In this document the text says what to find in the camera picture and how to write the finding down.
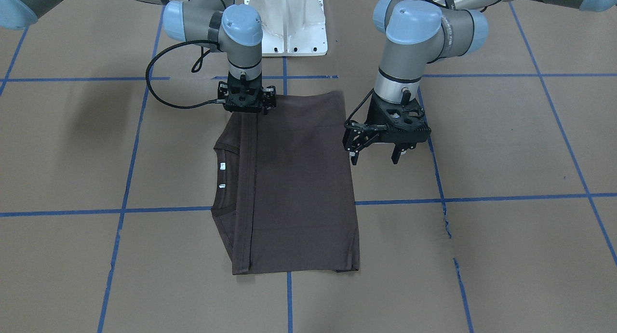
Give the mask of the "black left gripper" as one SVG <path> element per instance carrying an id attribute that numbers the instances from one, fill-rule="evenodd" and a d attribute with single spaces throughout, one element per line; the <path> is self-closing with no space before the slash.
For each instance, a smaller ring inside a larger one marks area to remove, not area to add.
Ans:
<path id="1" fill-rule="evenodd" d="M 366 120 L 353 120 L 354 114 L 368 99 L 370 105 Z M 394 165 L 398 164 L 401 155 L 429 138 L 430 127 L 424 117 L 424 109 L 412 97 L 410 90 L 402 91 L 399 103 L 387 102 L 375 91 L 369 91 L 344 123 L 343 147 L 349 152 L 352 165 L 357 165 L 360 152 L 374 143 L 394 144 L 391 161 Z"/>

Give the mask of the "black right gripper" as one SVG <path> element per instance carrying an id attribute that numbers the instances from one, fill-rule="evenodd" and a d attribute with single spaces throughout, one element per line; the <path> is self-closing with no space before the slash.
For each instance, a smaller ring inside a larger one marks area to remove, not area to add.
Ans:
<path id="1" fill-rule="evenodd" d="M 265 114 L 276 107 L 275 86 L 262 86 L 262 77 L 247 80 L 228 77 L 220 81 L 217 98 L 222 100 L 223 108 L 232 113 Z"/>

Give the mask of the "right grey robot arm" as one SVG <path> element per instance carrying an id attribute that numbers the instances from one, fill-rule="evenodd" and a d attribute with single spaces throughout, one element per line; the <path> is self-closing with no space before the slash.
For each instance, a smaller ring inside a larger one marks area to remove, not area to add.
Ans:
<path id="1" fill-rule="evenodd" d="M 37 23 L 64 0 L 1 0 L 1 26 L 14 30 Z M 163 7 L 163 28 L 177 47 L 198 45 L 201 58 L 223 52 L 228 77 L 217 98 L 229 112 L 260 113 L 276 106 L 276 90 L 262 84 L 262 30 L 258 11 L 237 0 L 136 0 Z"/>

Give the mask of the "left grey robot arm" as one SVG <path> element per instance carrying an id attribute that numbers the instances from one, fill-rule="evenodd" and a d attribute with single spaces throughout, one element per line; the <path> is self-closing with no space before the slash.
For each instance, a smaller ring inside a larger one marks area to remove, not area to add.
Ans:
<path id="1" fill-rule="evenodd" d="M 348 117 L 342 144 L 353 165 L 359 154 L 374 143 L 394 146 L 392 162 L 417 144 L 426 142 L 430 128 L 419 106 L 419 83 L 428 64 L 475 52 L 487 40 L 488 21 L 484 10 L 513 0 L 379 0 L 373 23 L 386 35 L 367 118 L 356 122 Z M 532 0 L 575 8 L 582 12 L 604 12 L 616 0 Z"/>

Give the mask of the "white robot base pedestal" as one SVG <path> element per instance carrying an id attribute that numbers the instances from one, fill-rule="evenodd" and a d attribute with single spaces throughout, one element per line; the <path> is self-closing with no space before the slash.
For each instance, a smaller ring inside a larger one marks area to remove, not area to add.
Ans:
<path id="1" fill-rule="evenodd" d="M 244 0 L 262 20 L 262 55 L 323 56 L 328 52 L 323 0 Z"/>

